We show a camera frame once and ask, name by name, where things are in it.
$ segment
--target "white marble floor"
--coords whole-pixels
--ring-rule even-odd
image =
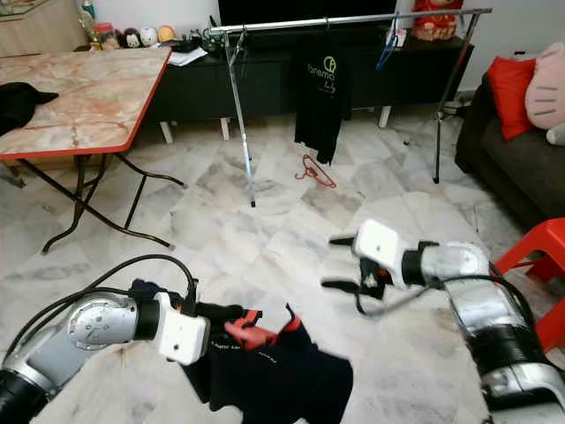
[[[148,170],[183,179],[188,189],[150,181],[132,228],[177,246],[201,283],[205,301],[262,306],[285,299],[302,316],[321,349],[350,359],[354,389],[344,423],[479,423],[485,407],[471,357],[441,292],[433,292],[378,321],[356,313],[352,299],[323,291],[322,276],[355,276],[348,252],[330,250],[328,237],[354,231],[368,217],[394,225],[407,239],[465,240],[496,259],[523,230],[480,183],[454,164],[460,121],[447,121],[442,182],[431,179],[433,124],[428,110],[395,109],[389,128],[372,114],[346,122],[329,173],[337,188],[296,180],[309,149],[293,142],[291,117],[250,123],[248,137],[257,204],[247,202],[241,146],[222,141],[215,123],[174,128],[165,145],[158,128],[142,126],[128,157]],[[411,140],[409,147],[403,140]],[[71,170],[52,172],[71,185]],[[124,236],[89,215],[52,251],[51,235],[72,216],[72,205],[37,178],[22,190],[0,179],[0,357],[15,332],[49,302],[90,283],[139,254],[168,253]],[[93,204],[125,219],[138,176],[113,163]],[[180,273],[166,263],[141,263],[112,278],[134,277],[182,291]],[[387,302],[406,293],[389,291]],[[211,413],[175,364],[145,343],[108,349],[91,360],[34,421],[37,424],[236,423],[237,411]]]

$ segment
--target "red cushion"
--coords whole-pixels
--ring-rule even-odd
[[[526,113],[525,98],[535,67],[536,59],[518,61],[496,57],[486,72],[505,140],[533,128]]]

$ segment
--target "white cabinet leg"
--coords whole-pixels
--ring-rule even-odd
[[[220,118],[220,125],[222,126],[222,137],[224,141],[228,141],[230,139],[230,128],[228,127],[230,119],[228,117],[221,117]]]
[[[392,106],[383,106],[382,111],[380,112],[380,119],[379,119],[379,127],[386,128],[388,122],[388,116],[390,115],[390,110]]]
[[[165,138],[167,144],[173,144],[173,133],[170,131],[170,126],[167,121],[159,123],[161,126],[162,136]]]

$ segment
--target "dark gray sofa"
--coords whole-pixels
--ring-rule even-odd
[[[504,140],[486,78],[467,111],[456,163],[483,179],[528,228],[565,216],[565,147],[547,143],[539,129]]]

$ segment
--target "pink cushion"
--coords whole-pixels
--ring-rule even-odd
[[[526,91],[526,111],[538,128],[548,130],[565,122],[565,44],[557,42],[537,60]]]

